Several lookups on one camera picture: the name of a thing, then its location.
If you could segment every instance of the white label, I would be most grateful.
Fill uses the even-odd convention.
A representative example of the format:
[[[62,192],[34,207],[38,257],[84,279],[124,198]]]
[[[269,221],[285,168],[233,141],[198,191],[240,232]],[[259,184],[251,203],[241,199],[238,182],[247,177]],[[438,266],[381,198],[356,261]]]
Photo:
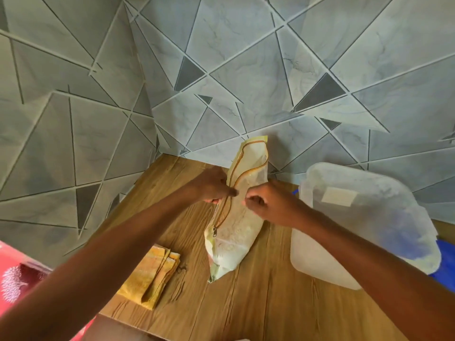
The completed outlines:
[[[322,202],[349,207],[352,205],[357,194],[358,192],[353,190],[329,187],[322,197]]]

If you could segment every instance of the wooden table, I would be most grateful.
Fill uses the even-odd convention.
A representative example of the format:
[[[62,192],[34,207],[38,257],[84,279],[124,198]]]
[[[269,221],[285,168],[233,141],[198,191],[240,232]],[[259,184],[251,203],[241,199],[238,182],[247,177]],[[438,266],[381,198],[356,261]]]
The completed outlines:
[[[100,231],[150,206],[209,166],[162,155]],[[364,291],[296,271],[289,259],[291,229],[268,222],[237,270],[208,284],[203,231],[213,210],[204,202],[191,206],[161,237],[159,244],[179,252],[182,261],[154,311],[115,296],[101,314],[170,341],[406,340]]]

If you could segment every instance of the translucent plastic bin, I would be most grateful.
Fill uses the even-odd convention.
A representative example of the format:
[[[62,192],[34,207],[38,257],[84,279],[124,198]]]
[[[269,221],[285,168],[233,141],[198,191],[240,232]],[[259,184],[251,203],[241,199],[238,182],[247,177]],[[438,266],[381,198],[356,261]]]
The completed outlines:
[[[425,208],[397,180],[329,163],[311,166],[299,186],[299,197],[353,233],[381,246],[426,274],[441,263],[437,231]],[[293,229],[291,263],[295,269],[360,289],[358,282],[318,242]]]

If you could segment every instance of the yellow cloth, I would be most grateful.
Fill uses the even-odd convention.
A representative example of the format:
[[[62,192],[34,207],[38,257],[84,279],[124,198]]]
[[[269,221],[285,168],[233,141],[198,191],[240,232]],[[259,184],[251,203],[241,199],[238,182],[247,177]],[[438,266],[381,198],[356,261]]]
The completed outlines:
[[[153,309],[164,286],[178,267],[180,255],[158,245],[152,246],[118,294]]]

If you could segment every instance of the person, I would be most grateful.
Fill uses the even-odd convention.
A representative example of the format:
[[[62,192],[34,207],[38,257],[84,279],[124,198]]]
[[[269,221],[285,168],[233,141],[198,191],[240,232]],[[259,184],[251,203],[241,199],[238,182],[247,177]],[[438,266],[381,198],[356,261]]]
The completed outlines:
[[[219,167],[112,227],[57,267],[0,319],[0,339],[69,340],[117,292],[151,246],[191,204],[236,196]],[[305,232],[358,281],[411,341],[455,338],[455,295],[400,258],[265,183],[244,204],[264,220]]]

